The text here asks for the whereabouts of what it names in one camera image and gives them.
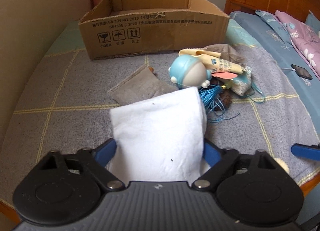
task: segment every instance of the black phone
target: black phone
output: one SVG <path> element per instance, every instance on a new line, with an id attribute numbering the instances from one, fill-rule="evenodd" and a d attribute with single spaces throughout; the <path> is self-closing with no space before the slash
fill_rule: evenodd
<path id="1" fill-rule="evenodd" d="M 309 74 L 309 72 L 305 68 L 299 67 L 296 65 L 291 65 L 291 67 L 296 70 L 296 73 L 298 76 L 305 78 L 305 79 L 312 80 L 312 76 Z"/>

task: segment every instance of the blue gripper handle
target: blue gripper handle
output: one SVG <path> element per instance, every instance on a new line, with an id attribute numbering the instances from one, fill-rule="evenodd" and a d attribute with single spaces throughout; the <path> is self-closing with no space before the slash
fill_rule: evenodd
<path id="1" fill-rule="evenodd" d="M 105 167 L 116 153 L 117 144 L 114 139 L 109 139 L 105 143 L 92 151 L 92 156 L 101 166 Z M 225 151 L 215 146 L 212 142 L 204 140 L 203 158 L 207 161 L 210 167 L 213 167 L 221 160 Z"/>
<path id="2" fill-rule="evenodd" d="M 292 145 L 291 152 L 297 157 L 320 161 L 320 147 L 316 145 L 307 146 L 296 143 Z"/>

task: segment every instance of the blue figurine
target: blue figurine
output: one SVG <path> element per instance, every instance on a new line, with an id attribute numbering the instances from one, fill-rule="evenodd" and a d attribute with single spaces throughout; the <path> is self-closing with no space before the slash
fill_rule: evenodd
<path id="1" fill-rule="evenodd" d="M 169 67 L 169 76 L 171 82 L 180 89 L 191 86 L 207 88 L 210 85 L 211 71 L 198 58 L 183 54 Z"/>

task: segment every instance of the white towel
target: white towel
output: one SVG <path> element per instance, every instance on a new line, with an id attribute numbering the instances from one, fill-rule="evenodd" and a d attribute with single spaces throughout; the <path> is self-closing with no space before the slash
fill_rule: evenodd
<path id="1" fill-rule="evenodd" d="M 116 154 L 109 170 L 129 181 L 195 181 L 207 117 L 196 87 L 110 110 Z"/>

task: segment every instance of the fluffy beige toy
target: fluffy beige toy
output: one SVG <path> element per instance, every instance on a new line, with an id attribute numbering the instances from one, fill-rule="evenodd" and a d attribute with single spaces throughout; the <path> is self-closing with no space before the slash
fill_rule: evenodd
<path id="1" fill-rule="evenodd" d="M 274 160 L 276 161 L 276 162 L 278 162 L 278 164 L 286 171 L 286 173 L 288 173 L 289 174 L 289 167 L 288 167 L 288 165 L 282 160 L 282 159 L 280 159 L 280 158 L 274 158 Z"/>

